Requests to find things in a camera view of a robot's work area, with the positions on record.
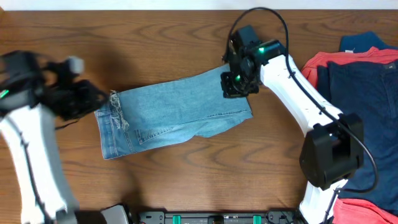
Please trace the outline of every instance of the blue jeans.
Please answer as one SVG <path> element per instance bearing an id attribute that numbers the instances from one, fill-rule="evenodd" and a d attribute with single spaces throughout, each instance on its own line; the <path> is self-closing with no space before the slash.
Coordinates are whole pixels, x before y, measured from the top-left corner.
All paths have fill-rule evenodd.
<path id="1" fill-rule="evenodd" d="M 95 111 L 104 159 L 205 138 L 252 118 L 246 98 L 223 98 L 229 65 L 190 78 L 121 93 Z"/>
<path id="2" fill-rule="evenodd" d="M 356 113 L 364 123 L 364 142 L 372 152 L 379 171 L 379 184 L 368 194 L 341 192 L 341 198 L 361 198 L 398 215 L 398 61 L 388 65 L 355 62 L 328 63 L 318 69 L 329 83 L 320 93 L 329 93 L 331 103 L 345 114 Z M 367 155 L 345 188 L 371 186 L 374 172 Z"/>

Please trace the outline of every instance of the pile of clothes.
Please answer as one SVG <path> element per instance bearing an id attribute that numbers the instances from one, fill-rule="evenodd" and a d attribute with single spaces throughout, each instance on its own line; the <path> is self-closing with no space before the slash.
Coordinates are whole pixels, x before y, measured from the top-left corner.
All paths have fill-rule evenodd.
<path id="1" fill-rule="evenodd" d="M 302 74 L 344 114 L 364 123 L 364 142 L 379 171 L 379 184 L 368 194 L 341 192 L 333 223 L 398 223 L 398 47 L 375 33 L 345 36 L 340 52 L 317 53 Z M 374 172 L 367 155 L 345 188 L 365 189 Z"/>

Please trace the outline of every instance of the wood grain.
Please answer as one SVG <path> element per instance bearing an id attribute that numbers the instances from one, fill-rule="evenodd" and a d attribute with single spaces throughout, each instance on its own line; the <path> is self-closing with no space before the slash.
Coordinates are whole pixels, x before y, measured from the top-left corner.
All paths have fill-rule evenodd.
<path id="1" fill-rule="evenodd" d="M 128 90 L 196 75 L 220 66 L 228 30 L 239 11 L 7 12 L 0 54 L 33 50 L 86 62 L 84 78 L 100 88 Z M 281 11 L 290 53 L 301 67 L 319 51 L 338 50 L 342 35 L 368 30 L 398 45 L 397 11 Z M 270 14 L 252 24 L 264 39 L 284 31 Z M 105 161 L 93 114 L 57 132 L 60 156 L 81 208 L 121 200 L 133 209 L 267 210 L 297 207 L 306 180 L 298 158 L 302 133 L 274 94 L 251 95 L 253 119 L 209 139 Z M 0 222 L 18 223 L 20 193 L 7 146 L 0 144 Z"/>

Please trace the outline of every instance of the white wall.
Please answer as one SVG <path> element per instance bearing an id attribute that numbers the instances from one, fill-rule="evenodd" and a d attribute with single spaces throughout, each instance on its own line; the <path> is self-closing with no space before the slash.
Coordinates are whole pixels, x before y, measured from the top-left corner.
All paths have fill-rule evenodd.
<path id="1" fill-rule="evenodd" d="M 398 0 L 0 0 L 4 10 L 398 9 Z"/>

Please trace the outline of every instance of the light blue jeans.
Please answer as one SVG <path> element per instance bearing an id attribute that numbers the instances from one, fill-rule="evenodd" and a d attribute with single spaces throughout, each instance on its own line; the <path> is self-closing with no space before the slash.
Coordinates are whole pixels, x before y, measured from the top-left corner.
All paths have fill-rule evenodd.
<path id="1" fill-rule="evenodd" d="M 246 98 L 223 98 L 229 65 L 190 78 L 121 93 L 95 111 L 104 159 L 205 138 L 252 118 Z"/>

